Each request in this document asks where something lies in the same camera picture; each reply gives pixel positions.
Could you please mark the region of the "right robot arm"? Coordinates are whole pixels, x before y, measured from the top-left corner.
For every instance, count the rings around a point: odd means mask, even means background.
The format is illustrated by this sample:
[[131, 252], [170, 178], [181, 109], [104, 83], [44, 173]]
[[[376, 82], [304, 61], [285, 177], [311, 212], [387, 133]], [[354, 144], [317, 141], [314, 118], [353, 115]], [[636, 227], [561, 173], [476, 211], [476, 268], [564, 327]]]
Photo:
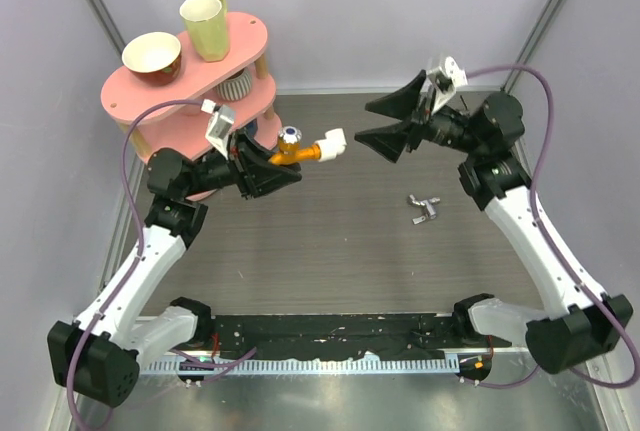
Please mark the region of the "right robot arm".
[[536, 177], [513, 153], [525, 131], [520, 102], [498, 91], [464, 114], [447, 103], [465, 82], [464, 74], [420, 71], [404, 87], [365, 106], [394, 124], [360, 131], [355, 139], [390, 162], [424, 141], [465, 154], [458, 167], [465, 193], [508, 239], [543, 307], [527, 309], [479, 294], [455, 304], [453, 337], [472, 346], [494, 336], [526, 347], [549, 374], [575, 370], [628, 338], [624, 330], [633, 307], [589, 275], [544, 212]]

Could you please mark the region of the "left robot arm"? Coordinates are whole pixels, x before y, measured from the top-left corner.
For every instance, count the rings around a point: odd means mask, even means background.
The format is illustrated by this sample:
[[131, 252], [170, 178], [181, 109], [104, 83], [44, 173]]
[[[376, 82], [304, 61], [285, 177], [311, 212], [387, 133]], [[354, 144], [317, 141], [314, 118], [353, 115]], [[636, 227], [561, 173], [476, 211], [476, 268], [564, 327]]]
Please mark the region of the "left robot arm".
[[207, 207], [192, 196], [235, 187], [259, 198], [301, 180], [296, 158], [259, 145], [238, 130], [224, 149], [191, 160], [172, 148], [154, 152], [148, 165], [152, 193], [145, 218], [134, 219], [138, 240], [95, 300], [73, 322], [56, 322], [46, 342], [55, 382], [110, 408], [133, 391], [141, 370], [185, 343], [205, 348], [213, 336], [209, 306], [177, 298], [151, 322], [136, 326], [142, 308], [167, 272], [186, 253], [205, 221]]

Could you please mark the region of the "orange faucet with chrome knob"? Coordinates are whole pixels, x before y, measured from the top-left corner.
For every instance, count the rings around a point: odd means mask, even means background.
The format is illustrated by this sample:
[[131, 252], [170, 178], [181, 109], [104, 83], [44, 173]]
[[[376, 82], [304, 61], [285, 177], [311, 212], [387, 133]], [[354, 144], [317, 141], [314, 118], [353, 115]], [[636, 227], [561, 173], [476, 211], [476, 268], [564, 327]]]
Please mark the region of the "orange faucet with chrome knob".
[[319, 161], [321, 150], [318, 144], [303, 148], [302, 133], [294, 126], [282, 127], [278, 133], [277, 151], [269, 158], [274, 165], [293, 165], [302, 161]]

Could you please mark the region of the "white PVC elbow fitting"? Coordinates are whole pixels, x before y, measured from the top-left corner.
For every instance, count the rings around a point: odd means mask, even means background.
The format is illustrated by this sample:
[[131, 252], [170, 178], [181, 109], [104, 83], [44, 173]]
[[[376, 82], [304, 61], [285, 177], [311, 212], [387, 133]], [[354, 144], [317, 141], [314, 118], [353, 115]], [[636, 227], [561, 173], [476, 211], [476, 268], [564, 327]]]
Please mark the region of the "white PVC elbow fitting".
[[331, 129], [325, 133], [323, 139], [317, 140], [315, 144], [320, 150], [319, 162], [334, 160], [346, 150], [347, 142], [344, 130], [342, 128]]

